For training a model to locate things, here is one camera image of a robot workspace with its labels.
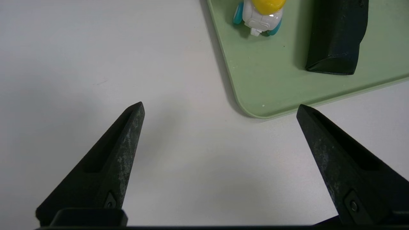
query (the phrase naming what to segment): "white table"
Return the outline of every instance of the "white table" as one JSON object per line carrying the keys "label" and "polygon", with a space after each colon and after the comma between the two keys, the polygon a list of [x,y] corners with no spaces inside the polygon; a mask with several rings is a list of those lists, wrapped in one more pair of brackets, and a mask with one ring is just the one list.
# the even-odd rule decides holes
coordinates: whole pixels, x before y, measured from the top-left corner
{"label": "white table", "polygon": [[[2,229],[35,208],[119,114],[146,117],[129,225],[313,224],[336,215],[295,114],[238,109],[205,1],[0,5]],[[318,109],[409,178],[409,82]]]}

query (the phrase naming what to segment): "teal wheel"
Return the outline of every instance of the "teal wheel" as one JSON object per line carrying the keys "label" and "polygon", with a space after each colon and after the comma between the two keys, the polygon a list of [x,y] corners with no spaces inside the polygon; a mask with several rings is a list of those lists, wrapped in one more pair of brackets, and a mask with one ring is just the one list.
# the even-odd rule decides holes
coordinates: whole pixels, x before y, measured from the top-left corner
{"label": "teal wheel", "polygon": [[238,25],[243,20],[243,7],[244,3],[240,2],[236,8],[236,12],[234,13],[233,23]]}

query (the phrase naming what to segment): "yellow helmet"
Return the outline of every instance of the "yellow helmet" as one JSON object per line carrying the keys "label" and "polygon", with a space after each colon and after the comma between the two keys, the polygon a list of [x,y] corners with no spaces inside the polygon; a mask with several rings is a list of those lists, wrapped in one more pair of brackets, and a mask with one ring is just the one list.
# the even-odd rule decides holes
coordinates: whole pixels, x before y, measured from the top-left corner
{"label": "yellow helmet", "polygon": [[256,9],[262,15],[270,15],[279,11],[285,3],[285,0],[252,0]]}

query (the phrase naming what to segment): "green tray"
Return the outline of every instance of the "green tray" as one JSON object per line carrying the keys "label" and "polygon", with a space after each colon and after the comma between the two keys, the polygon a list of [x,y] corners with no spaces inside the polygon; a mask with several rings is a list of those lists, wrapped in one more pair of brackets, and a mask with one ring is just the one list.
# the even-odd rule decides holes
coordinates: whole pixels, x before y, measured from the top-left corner
{"label": "green tray", "polygon": [[240,0],[208,0],[239,106],[256,118],[296,111],[406,80],[409,76],[409,1],[369,1],[369,21],[354,75],[304,70],[312,0],[288,0],[281,28],[271,37],[250,36],[232,18]]}

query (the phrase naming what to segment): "white toy robot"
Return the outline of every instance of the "white toy robot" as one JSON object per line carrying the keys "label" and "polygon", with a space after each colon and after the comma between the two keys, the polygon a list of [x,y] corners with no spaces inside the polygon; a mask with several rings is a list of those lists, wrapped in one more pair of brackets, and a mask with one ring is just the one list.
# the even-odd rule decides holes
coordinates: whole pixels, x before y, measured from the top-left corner
{"label": "white toy robot", "polygon": [[275,35],[281,25],[284,4],[285,0],[244,0],[236,8],[233,23],[240,24],[243,20],[254,36],[264,31]]}

